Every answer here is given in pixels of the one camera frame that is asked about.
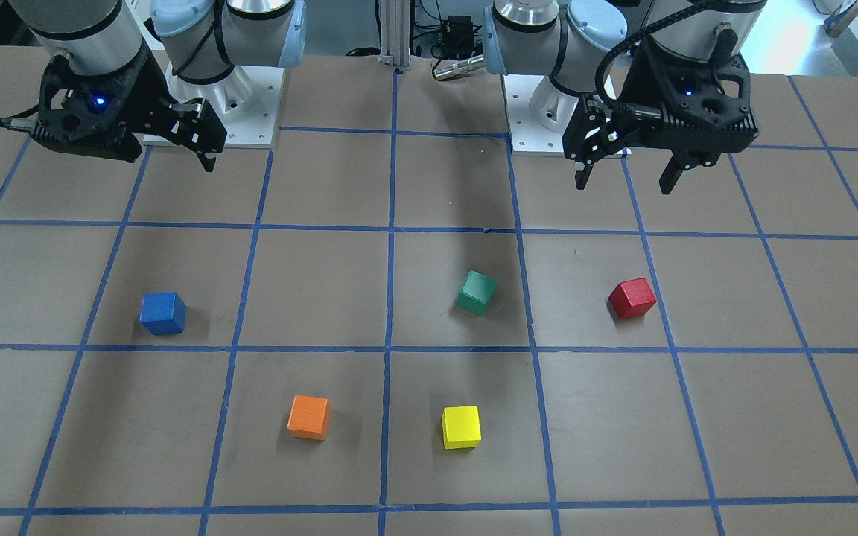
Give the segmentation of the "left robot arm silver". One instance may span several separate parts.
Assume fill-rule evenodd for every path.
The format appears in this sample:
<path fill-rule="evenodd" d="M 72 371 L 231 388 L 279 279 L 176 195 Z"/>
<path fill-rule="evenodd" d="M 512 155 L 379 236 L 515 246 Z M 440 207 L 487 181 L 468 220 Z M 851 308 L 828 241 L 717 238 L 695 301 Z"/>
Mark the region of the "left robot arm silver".
<path fill-rule="evenodd" d="M 760 127 L 740 52 L 763 1 L 654 1 L 643 27 L 607 1 L 495 1 L 483 25 L 487 71 L 541 75 L 574 99 L 563 156 L 585 189 L 596 162 L 626 148 L 670 150 L 658 180 L 741 153 Z"/>

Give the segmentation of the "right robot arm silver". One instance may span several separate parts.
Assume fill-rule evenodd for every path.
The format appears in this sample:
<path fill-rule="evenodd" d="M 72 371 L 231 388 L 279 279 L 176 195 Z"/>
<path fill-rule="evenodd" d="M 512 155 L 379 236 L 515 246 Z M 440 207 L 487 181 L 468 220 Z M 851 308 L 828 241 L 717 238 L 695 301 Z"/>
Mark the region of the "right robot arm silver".
<path fill-rule="evenodd" d="M 37 103 L 0 128 L 68 155 L 135 162 L 154 135 L 212 172 L 226 121 L 258 104 L 244 68 L 293 68 L 305 50 L 303 1 L 153 1 L 144 23 L 123 1 L 11 7 L 51 59 Z"/>

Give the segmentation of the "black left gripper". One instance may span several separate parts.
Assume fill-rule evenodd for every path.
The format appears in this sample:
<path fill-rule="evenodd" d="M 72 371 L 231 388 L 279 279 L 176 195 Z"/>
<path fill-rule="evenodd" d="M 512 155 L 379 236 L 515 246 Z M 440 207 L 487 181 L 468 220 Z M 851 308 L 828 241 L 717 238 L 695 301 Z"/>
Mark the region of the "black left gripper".
<path fill-rule="evenodd" d="M 688 163 L 680 157 L 680 99 L 670 82 L 670 69 L 680 59 L 654 38 L 640 40 L 629 74 L 617 98 L 582 96 L 562 135 L 566 159 L 575 162 L 575 186 L 585 190 L 592 163 L 624 148 L 670 150 L 658 187 L 669 196 Z"/>

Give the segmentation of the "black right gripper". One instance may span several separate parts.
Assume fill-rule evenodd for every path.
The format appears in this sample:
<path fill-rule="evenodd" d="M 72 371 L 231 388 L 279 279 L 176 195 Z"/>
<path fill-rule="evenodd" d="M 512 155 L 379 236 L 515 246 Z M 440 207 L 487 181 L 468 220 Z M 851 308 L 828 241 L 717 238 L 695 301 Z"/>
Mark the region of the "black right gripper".
<path fill-rule="evenodd" d="M 136 133 L 163 137 L 198 155 L 206 173 L 214 172 L 227 130 L 205 98 L 179 102 L 169 92 L 163 71 L 150 49 L 143 45 L 130 67 L 136 68 L 125 100 L 125 153 L 140 155 Z"/>

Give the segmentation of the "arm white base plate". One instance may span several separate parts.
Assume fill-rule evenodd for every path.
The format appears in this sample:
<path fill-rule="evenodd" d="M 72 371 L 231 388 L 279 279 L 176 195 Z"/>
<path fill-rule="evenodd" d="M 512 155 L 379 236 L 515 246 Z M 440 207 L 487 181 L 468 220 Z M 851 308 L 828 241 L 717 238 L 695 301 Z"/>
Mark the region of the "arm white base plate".
<path fill-rule="evenodd" d="M 578 96 L 559 91 L 547 76 L 503 76 L 506 116 L 514 153 L 563 157 L 562 135 Z"/>
<path fill-rule="evenodd" d="M 275 142 L 286 68 L 238 66 L 221 81 L 194 85 L 179 79 L 167 65 L 171 95 L 179 101 L 204 98 L 225 126 L 227 148 L 269 149 Z"/>

